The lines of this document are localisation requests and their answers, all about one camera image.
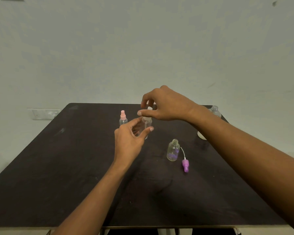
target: bottle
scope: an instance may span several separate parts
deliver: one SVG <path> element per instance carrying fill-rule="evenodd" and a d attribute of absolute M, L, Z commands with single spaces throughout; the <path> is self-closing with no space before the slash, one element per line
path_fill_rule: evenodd
<path fill-rule="evenodd" d="M 120 115 L 120 125 L 126 124 L 127 123 L 127 118 L 125 115 L 125 111 L 121 110 L 121 115 Z"/>
<path fill-rule="evenodd" d="M 143 124 L 142 124 L 142 126 L 141 126 L 141 128 L 140 128 L 140 130 L 139 130 L 138 136 L 141 134 L 141 132 L 142 132 L 145 128 L 148 128 L 148 127 L 151 126 L 152 119 L 151 119 L 151 117 L 143 117 L 143 118 L 142 118 L 142 122 L 143 122 Z"/>
<path fill-rule="evenodd" d="M 222 115 L 221 115 L 220 111 L 218 110 L 218 106 L 212 106 L 209 110 L 211 111 L 212 114 L 221 118 Z M 199 131 L 197 132 L 197 135 L 201 139 L 207 140 Z"/>
<path fill-rule="evenodd" d="M 168 146 L 167 158 L 172 162 L 176 161 L 177 156 L 179 155 L 179 151 L 179 141 L 177 139 L 173 139 Z"/>

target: person's left arm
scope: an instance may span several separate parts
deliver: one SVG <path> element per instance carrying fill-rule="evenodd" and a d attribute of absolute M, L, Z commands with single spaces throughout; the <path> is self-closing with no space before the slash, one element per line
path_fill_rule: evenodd
<path fill-rule="evenodd" d="M 98 234 L 106 218 L 115 193 L 134 159 L 139 154 L 145 137 L 154 129 L 146 128 L 138 137 L 133 127 L 142 117 L 121 125 L 114 131 L 114 161 L 104 177 L 82 201 L 82 203 L 55 230 L 53 235 L 93 235 Z"/>

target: pink spray nozzle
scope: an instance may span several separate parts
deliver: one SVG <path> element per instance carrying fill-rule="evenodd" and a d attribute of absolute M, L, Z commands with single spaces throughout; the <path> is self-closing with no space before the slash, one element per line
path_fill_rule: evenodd
<path fill-rule="evenodd" d="M 125 120 L 125 119 L 126 119 L 125 111 L 121 110 L 121 120 Z"/>
<path fill-rule="evenodd" d="M 184 167 L 184 172 L 188 172 L 189 162 L 187 159 L 182 160 L 182 165 Z"/>

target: person's left hand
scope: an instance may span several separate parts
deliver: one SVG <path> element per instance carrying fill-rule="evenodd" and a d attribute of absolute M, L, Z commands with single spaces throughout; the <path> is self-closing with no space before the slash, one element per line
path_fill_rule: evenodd
<path fill-rule="evenodd" d="M 154 130 L 151 126 L 144 129 L 138 137 L 134 136 L 141 123 L 142 117 L 139 117 L 121 125 L 114 131 L 114 165 L 128 169 L 139 154 L 146 136 Z"/>

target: hand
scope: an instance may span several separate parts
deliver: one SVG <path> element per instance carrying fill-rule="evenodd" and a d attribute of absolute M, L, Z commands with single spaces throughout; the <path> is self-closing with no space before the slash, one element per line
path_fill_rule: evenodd
<path fill-rule="evenodd" d="M 139 110 L 137 115 L 153 117 L 159 120 L 188 120 L 189 114 L 200 105 L 191 101 L 187 97 L 171 90 L 167 86 L 153 89 L 143 96 L 141 107 L 153 106 L 156 103 L 155 110 Z"/>
<path fill-rule="evenodd" d="M 131 120 L 127 124 L 121 125 L 114 131 L 114 165 L 128 169 L 139 154 L 146 136 L 154 130 L 153 127 L 148 127 L 144 129 L 138 137 L 134 136 L 134 133 L 138 131 L 141 122 L 142 117 L 139 117 Z"/>

